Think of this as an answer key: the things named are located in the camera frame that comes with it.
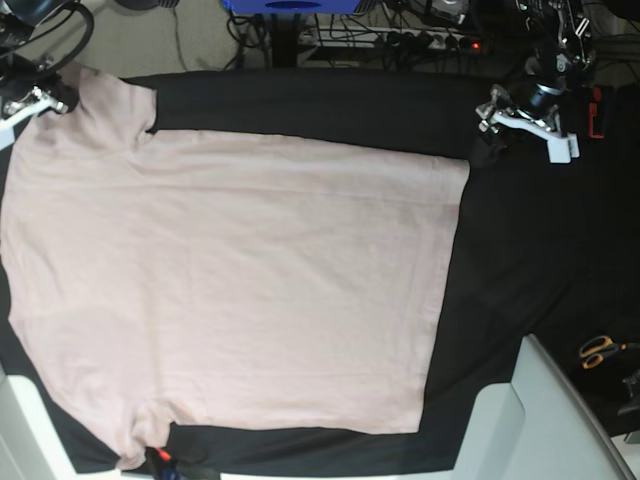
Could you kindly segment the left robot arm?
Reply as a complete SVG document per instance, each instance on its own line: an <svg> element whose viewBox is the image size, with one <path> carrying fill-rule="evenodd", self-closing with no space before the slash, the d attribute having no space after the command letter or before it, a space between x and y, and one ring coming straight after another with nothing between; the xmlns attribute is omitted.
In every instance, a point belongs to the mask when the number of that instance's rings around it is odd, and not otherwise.
<svg viewBox="0 0 640 480"><path fill-rule="evenodd" d="M498 19L521 29L525 55L476 108L480 135L469 163L487 167L530 135L544 141L550 163L569 164L580 147L578 136L562 126L560 110L593 71L591 20L580 1L504 1Z"/></svg>

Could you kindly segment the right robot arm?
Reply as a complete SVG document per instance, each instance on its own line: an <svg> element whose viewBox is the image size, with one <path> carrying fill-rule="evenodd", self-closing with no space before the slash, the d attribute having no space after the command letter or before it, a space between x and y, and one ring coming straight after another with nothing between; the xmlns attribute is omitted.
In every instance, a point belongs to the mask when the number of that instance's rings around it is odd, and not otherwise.
<svg viewBox="0 0 640 480"><path fill-rule="evenodd" d="M69 53L54 62L35 62L19 51L49 36L73 15L84 32ZM75 60L94 32L92 12L79 1L3 1L1 3L1 128L8 130L46 111L66 114L79 101L60 71Z"/></svg>

